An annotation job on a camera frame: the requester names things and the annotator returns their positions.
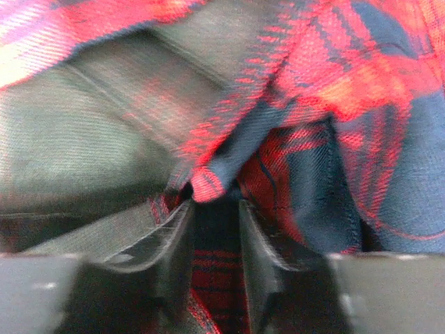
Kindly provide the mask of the red navy plaid skirt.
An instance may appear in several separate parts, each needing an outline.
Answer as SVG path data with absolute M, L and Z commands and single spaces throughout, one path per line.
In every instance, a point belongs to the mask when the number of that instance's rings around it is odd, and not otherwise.
M 1 332 L 188 200 L 174 333 L 251 333 L 242 200 L 350 333 L 443 333 L 444 2 L 2 1 Z

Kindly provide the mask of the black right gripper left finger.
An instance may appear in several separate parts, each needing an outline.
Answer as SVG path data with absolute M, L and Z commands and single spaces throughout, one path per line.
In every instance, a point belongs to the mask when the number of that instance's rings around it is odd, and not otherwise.
M 191 284 L 195 205 L 101 263 L 83 266 L 66 306 L 66 333 L 174 333 Z

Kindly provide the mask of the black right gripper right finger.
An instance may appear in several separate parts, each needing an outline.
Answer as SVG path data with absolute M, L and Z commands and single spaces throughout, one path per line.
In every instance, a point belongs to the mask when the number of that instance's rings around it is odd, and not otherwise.
M 350 333 L 327 260 L 246 200 L 239 227 L 251 333 Z

